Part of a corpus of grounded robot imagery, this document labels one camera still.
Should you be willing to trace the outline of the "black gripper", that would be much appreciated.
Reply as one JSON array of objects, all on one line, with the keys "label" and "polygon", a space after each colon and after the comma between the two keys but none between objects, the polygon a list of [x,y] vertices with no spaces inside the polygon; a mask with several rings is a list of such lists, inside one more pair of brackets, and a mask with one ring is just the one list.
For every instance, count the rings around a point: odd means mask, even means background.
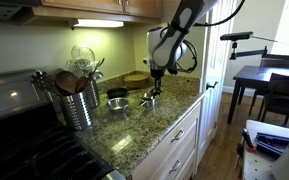
[{"label": "black gripper", "polygon": [[154,69],[152,69],[150,74],[151,74],[151,76],[154,79],[154,88],[153,88],[153,91],[151,91],[151,95],[153,97],[156,97],[157,95],[160,95],[162,93],[161,78],[164,76],[164,71],[163,70],[154,70]]}]

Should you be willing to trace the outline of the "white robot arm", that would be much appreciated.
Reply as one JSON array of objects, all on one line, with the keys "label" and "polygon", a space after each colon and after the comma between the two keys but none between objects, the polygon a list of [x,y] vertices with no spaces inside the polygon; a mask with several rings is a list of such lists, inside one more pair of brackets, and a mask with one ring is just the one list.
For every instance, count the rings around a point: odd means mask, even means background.
[{"label": "white robot arm", "polygon": [[[164,72],[176,75],[178,72],[191,73],[197,67],[195,47],[185,36],[197,20],[210,11],[218,0],[181,0],[178,9],[167,27],[155,27],[147,32],[148,56],[143,62],[150,67],[154,88],[150,94],[155,97],[162,92],[161,78]],[[192,67],[183,69],[177,61],[189,49],[193,55]]]}]

